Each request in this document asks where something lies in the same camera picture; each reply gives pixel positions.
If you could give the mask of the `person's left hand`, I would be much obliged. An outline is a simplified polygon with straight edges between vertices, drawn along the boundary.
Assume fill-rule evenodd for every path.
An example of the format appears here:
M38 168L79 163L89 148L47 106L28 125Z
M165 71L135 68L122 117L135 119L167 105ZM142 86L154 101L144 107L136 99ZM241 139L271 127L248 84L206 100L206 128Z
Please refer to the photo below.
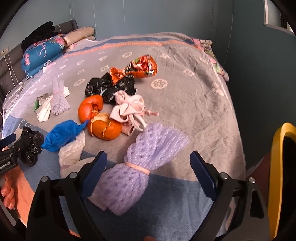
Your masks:
M25 226L34 194L19 166L1 175L1 197L4 198L4 206L10 210L15 208Z

